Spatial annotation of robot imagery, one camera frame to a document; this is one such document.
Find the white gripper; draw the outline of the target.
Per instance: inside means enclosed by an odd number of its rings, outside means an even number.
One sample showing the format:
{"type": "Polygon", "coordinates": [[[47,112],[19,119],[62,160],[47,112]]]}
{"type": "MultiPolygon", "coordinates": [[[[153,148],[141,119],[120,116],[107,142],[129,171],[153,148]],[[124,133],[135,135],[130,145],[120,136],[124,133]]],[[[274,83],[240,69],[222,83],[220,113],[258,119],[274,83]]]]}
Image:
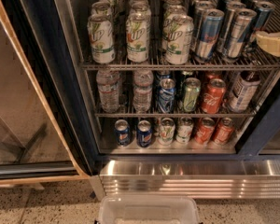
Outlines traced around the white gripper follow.
{"type": "Polygon", "coordinates": [[[280,57],[280,32],[266,33],[264,31],[256,32],[258,46],[275,57],[280,57]]]}

